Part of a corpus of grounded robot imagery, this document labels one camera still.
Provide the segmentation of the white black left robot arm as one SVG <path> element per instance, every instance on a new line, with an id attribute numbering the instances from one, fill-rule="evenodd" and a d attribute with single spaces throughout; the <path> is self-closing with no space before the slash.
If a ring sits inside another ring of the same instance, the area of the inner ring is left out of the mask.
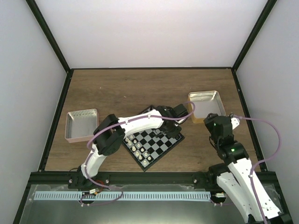
<path id="1" fill-rule="evenodd" d="M 169 137 L 175 137 L 181 131 L 180 125 L 192 114 L 193 111 L 188 112 L 183 104 L 179 104 L 174 108 L 158 106 L 149 112 L 125 118 L 118 118 L 115 114 L 108 115 L 87 143 L 90 152 L 80 166 L 79 183 L 86 189 L 91 188 L 103 161 L 120 148 L 126 137 L 159 128 Z"/>

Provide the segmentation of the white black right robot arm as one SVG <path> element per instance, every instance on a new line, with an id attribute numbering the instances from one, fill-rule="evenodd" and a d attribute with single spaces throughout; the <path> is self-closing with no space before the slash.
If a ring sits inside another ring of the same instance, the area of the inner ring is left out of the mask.
<path id="1" fill-rule="evenodd" d="M 224 190 L 247 224 L 291 224 L 290 215 L 273 202 L 257 177 L 245 147 L 234 138 L 240 120 L 233 114 L 216 113 L 204 119 L 210 144 L 223 160 L 209 168 L 208 184 Z"/>

